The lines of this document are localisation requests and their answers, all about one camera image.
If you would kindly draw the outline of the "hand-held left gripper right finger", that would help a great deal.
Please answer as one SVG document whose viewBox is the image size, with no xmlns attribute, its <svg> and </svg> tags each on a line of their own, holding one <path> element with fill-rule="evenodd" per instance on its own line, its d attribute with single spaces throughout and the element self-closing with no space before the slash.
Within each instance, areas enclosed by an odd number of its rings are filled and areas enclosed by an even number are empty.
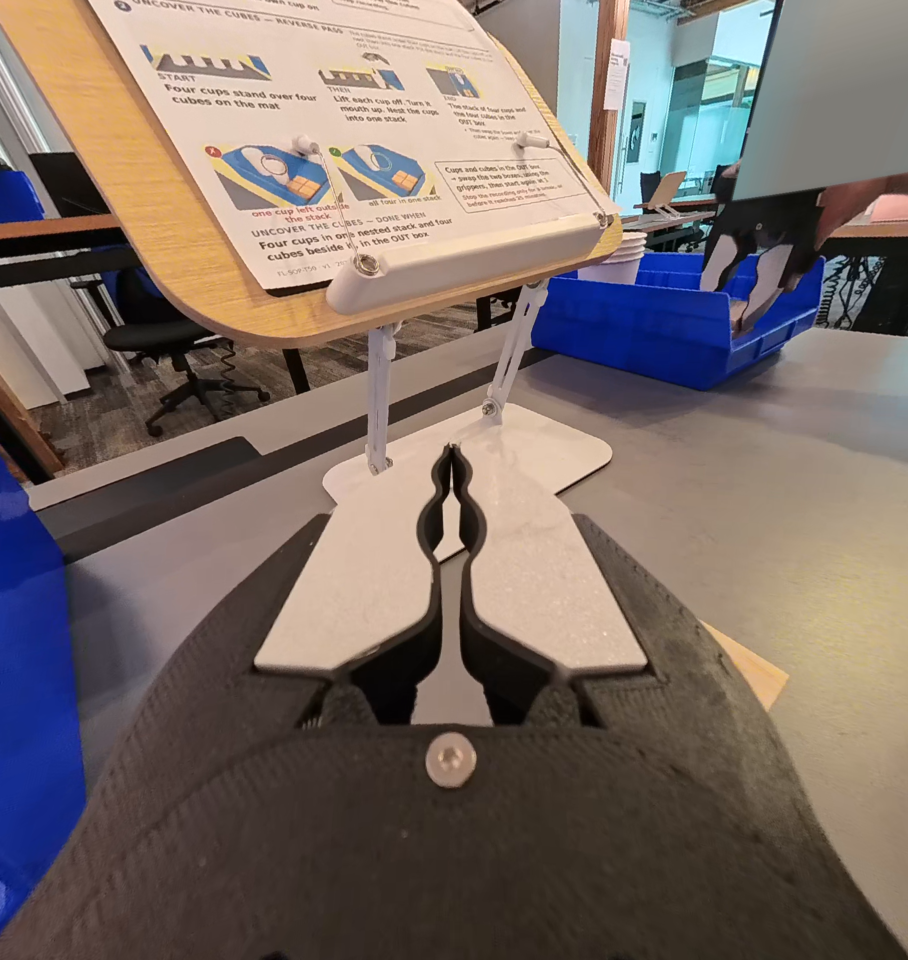
<svg viewBox="0 0 908 960">
<path fill-rule="evenodd" d="M 649 659 L 570 510 L 478 444 L 450 447 L 467 550 L 460 655 L 493 723 L 519 725 L 550 688 L 642 676 Z"/>
</svg>

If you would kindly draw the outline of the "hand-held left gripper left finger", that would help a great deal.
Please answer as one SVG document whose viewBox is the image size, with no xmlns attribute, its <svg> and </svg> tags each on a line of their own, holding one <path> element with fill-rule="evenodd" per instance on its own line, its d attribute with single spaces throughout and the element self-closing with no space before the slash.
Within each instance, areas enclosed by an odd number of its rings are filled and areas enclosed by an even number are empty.
<svg viewBox="0 0 908 960">
<path fill-rule="evenodd" d="M 254 658 L 268 674 L 364 693 L 407 724 L 442 645 L 439 563 L 447 443 L 370 476 L 331 513 Z"/>
</svg>

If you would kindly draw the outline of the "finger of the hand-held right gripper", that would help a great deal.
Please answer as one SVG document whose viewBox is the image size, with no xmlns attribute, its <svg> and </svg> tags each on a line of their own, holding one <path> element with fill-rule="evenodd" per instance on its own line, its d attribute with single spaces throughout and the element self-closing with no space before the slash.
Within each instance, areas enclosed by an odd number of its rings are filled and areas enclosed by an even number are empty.
<svg viewBox="0 0 908 960">
<path fill-rule="evenodd" d="M 783 291 L 783 275 L 792 252 L 791 247 L 771 247 L 757 258 L 756 281 L 747 301 L 752 306 L 763 304 L 767 308 L 763 315 Z"/>
<path fill-rule="evenodd" d="M 701 292 L 722 291 L 737 275 L 740 265 L 757 252 L 753 238 L 712 238 L 704 250 L 700 272 Z"/>
</svg>

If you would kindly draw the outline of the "blue plastic bin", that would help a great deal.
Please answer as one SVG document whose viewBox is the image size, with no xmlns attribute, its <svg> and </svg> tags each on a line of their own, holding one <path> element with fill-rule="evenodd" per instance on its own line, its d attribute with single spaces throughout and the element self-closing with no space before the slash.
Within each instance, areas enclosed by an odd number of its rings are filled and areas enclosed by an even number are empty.
<svg viewBox="0 0 908 960">
<path fill-rule="evenodd" d="M 0 453 L 0 927 L 85 804 L 65 562 Z"/>
<path fill-rule="evenodd" d="M 747 333 L 730 328 L 730 304 L 744 300 L 757 256 L 742 262 L 721 292 L 700 291 L 703 255 L 650 252 L 634 284 L 565 273 L 551 279 L 532 345 L 627 373 L 708 391 L 779 352 L 815 323 L 825 261 Z"/>
<path fill-rule="evenodd" d="M 45 216 L 29 176 L 0 169 L 0 225 L 43 221 Z"/>
</svg>

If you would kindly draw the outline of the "wooden top office desk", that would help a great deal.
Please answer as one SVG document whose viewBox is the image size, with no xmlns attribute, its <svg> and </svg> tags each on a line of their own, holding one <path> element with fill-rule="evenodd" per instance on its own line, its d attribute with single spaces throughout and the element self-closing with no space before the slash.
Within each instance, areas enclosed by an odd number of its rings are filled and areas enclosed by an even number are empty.
<svg viewBox="0 0 908 960">
<path fill-rule="evenodd" d="M 908 221 L 852 222 L 821 253 L 817 326 L 908 337 Z"/>
<path fill-rule="evenodd" d="M 0 223 L 0 289 L 141 265 L 112 214 Z"/>
<path fill-rule="evenodd" d="M 712 196 L 672 200 L 661 207 L 639 205 L 623 220 L 625 230 L 647 236 L 647 250 L 702 253 L 719 204 Z"/>
</svg>

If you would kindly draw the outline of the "grey desk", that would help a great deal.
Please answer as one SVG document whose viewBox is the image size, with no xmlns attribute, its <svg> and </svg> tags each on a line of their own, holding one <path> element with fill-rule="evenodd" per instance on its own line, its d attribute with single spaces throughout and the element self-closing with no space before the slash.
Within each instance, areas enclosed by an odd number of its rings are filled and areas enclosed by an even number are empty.
<svg viewBox="0 0 908 960">
<path fill-rule="evenodd" d="M 562 496 L 705 623 L 789 675 L 772 710 L 832 844 L 908 950 L 908 339 L 813 329 L 717 390 L 549 356 L 514 403 L 605 440 Z M 229 493 L 68 566 L 87 785 L 160 667 L 314 515 L 365 379 L 168 438 L 44 484 L 72 502 L 242 436 Z"/>
</svg>

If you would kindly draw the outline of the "person's right hand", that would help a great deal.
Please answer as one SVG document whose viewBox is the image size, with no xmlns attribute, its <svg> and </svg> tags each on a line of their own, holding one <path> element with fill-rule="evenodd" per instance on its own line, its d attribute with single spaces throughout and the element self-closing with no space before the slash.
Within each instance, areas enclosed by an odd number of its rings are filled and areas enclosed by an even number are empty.
<svg viewBox="0 0 908 960">
<path fill-rule="evenodd" d="M 839 228 L 884 195 L 908 196 L 908 172 L 828 186 L 820 192 L 815 250 Z"/>
</svg>

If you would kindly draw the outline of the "wooden pillar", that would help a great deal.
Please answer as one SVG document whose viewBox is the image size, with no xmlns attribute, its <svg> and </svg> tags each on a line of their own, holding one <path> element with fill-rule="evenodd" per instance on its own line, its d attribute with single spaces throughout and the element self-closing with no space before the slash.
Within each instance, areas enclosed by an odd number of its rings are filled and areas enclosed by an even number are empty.
<svg viewBox="0 0 908 960">
<path fill-rule="evenodd" d="M 593 66 L 588 165 L 610 192 L 617 155 L 619 114 L 624 102 L 629 1 L 600 1 Z"/>
</svg>

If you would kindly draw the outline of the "black office chair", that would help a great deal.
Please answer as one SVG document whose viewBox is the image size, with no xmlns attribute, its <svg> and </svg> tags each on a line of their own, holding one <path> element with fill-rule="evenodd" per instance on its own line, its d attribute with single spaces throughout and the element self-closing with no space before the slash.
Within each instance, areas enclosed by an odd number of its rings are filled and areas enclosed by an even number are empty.
<svg viewBox="0 0 908 960">
<path fill-rule="evenodd" d="M 102 335 L 105 346 L 116 354 L 134 354 L 136 361 L 159 362 L 169 358 L 173 369 L 186 378 L 160 398 L 159 409 L 145 422 L 149 436 L 161 437 L 160 420 L 189 399 L 197 400 L 217 423 L 235 414 L 234 400 L 238 395 L 255 395 L 260 403 L 270 401 L 266 389 L 235 380 L 234 341 L 207 330 L 180 312 L 154 289 L 143 268 L 108 271 L 102 276 L 102 284 L 121 318 L 119 325 Z M 199 377 L 188 357 L 213 347 L 223 348 L 220 374 L 215 378 Z"/>
</svg>

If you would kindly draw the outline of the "brown wooden beam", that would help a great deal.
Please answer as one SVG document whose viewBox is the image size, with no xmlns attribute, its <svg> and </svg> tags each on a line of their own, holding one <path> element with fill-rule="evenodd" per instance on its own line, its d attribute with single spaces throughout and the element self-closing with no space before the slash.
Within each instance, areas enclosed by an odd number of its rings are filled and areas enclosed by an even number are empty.
<svg viewBox="0 0 908 960">
<path fill-rule="evenodd" d="M 34 485 L 52 481 L 63 469 L 61 458 L 1 375 L 0 447 Z"/>
</svg>

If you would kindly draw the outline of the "printed instruction sheet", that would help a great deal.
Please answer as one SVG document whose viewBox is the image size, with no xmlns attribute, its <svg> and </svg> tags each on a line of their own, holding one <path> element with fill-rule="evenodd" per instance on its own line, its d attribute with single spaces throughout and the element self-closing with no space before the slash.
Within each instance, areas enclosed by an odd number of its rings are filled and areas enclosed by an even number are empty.
<svg viewBox="0 0 908 960">
<path fill-rule="evenodd" d="M 355 256 L 542 239 L 585 258 L 618 208 L 460 2 L 89 7 L 255 282 Z"/>
</svg>

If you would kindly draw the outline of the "black computer monitor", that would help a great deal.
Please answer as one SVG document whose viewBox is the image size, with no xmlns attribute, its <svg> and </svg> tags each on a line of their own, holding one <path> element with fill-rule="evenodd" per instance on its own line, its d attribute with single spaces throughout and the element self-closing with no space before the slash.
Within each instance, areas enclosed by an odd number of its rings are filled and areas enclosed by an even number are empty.
<svg viewBox="0 0 908 960">
<path fill-rule="evenodd" d="M 30 153 L 29 159 L 63 218 L 109 215 L 105 198 L 71 151 Z"/>
</svg>

